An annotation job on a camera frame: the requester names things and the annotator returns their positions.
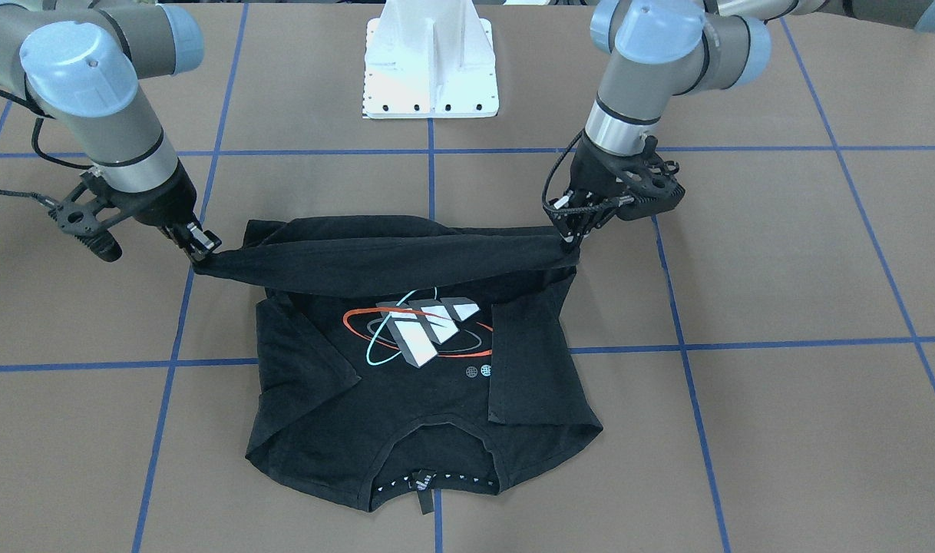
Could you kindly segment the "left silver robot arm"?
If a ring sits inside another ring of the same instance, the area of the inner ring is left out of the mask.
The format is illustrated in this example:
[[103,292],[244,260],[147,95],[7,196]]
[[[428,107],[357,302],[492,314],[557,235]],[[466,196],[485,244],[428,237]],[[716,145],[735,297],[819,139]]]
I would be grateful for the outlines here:
[[674,210],[685,190],[655,137],[669,101],[751,83],[771,57],[767,24],[815,13],[935,34],[935,1],[601,1],[590,34],[609,61],[569,146],[568,188],[542,200],[563,248],[612,218]]

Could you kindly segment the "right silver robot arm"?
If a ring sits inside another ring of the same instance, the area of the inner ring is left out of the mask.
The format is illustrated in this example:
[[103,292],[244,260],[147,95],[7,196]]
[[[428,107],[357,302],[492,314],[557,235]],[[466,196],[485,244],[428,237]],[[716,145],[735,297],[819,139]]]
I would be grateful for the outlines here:
[[195,216],[197,192],[142,91],[144,78],[200,67],[204,37],[179,5],[141,1],[0,1],[0,95],[63,124],[86,157],[64,199],[33,193],[64,234],[106,262],[111,228],[133,218],[193,263],[220,245]]

